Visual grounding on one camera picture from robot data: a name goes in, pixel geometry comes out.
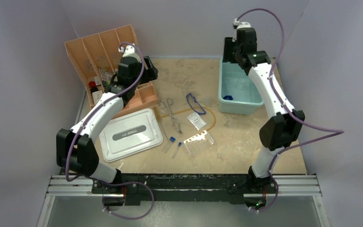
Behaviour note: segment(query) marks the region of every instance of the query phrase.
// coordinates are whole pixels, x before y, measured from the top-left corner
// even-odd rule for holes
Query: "white wall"
[[[331,226],[363,226],[363,0],[311,0],[279,70],[306,121],[346,131],[302,151]],[[299,139],[322,134],[304,128]]]
[[[291,34],[309,0],[61,0],[79,37],[131,24],[145,55],[219,57],[233,19],[252,8],[275,11]],[[257,28],[259,49],[276,56],[277,22],[265,12],[243,17]]]
[[[59,1],[0,0],[0,226],[35,226],[56,133],[83,87],[63,43],[76,34]]]

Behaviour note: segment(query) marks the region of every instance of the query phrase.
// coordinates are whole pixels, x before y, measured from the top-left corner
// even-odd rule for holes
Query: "test tube with blue cap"
[[[162,149],[163,152],[168,152],[168,150],[170,149],[170,147],[172,146],[172,144],[175,142],[175,138],[173,136],[171,136],[167,142],[167,144],[164,146],[164,148]]]
[[[173,154],[172,158],[176,157],[176,154],[177,154],[177,152],[180,150],[180,147],[181,147],[181,146],[182,146],[182,142],[179,142],[179,144],[177,145],[177,148],[176,148],[176,150],[175,150],[175,152],[174,152],[174,154]]]

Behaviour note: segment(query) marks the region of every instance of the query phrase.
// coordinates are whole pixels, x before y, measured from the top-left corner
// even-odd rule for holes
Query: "beige table surface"
[[[167,153],[162,152],[167,142],[163,134],[164,141],[160,146],[108,163],[103,159],[98,139],[95,147],[100,160],[124,173],[247,173],[261,147],[259,129],[268,120],[265,106],[259,107],[251,115],[219,112],[219,59],[153,59],[153,64],[159,70],[158,79],[153,81],[158,98],[165,100],[171,97],[174,101],[174,112],[189,108],[185,97],[189,92],[193,92],[199,101],[215,113],[216,124],[209,131],[215,140],[214,145],[194,157],[191,157],[182,145],[176,158],[172,159],[177,147],[176,142],[199,133],[186,118],[193,113],[189,110],[176,115],[181,121],[183,134],[172,128],[169,117],[162,119],[167,136],[176,138],[176,142]],[[88,105],[83,105],[80,119],[88,111]],[[212,124],[213,117],[207,113],[202,118],[208,123],[204,130]],[[274,173],[305,174],[301,150],[295,148],[284,153],[278,160]]]

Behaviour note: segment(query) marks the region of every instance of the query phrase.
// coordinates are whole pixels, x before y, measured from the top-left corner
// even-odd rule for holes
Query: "white tray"
[[[154,111],[144,109],[109,121],[99,134],[104,159],[113,162],[163,141]]]

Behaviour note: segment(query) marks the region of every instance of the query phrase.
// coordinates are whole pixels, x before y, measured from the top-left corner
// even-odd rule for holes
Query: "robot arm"
[[[99,160],[94,142],[107,123],[134,96],[135,88],[142,83],[157,79],[158,70],[149,57],[144,57],[147,69],[144,69],[141,79],[127,92],[126,88],[138,79],[143,62],[135,53],[133,46],[128,45],[119,63],[118,72],[112,77],[105,93],[93,109],[70,130],[61,129],[56,135],[56,162],[60,167],[66,166],[66,160],[72,141],[80,130],[76,143],[72,148],[69,169],[80,175],[90,176],[104,182],[113,183],[119,170],[112,168]]]
[[[271,62],[265,51],[257,51],[255,29],[249,23],[237,20],[234,21],[233,27],[236,29],[236,38],[225,38],[223,62],[238,63],[257,87],[265,104],[269,120],[259,131],[262,147],[257,160],[249,169],[249,175],[253,181],[257,179],[260,182],[268,182],[269,172],[273,168],[272,159],[280,150],[297,140],[302,127],[283,108],[270,83],[273,83],[284,104],[296,117],[304,120],[305,115],[302,111],[294,109],[275,79],[269,81]]]

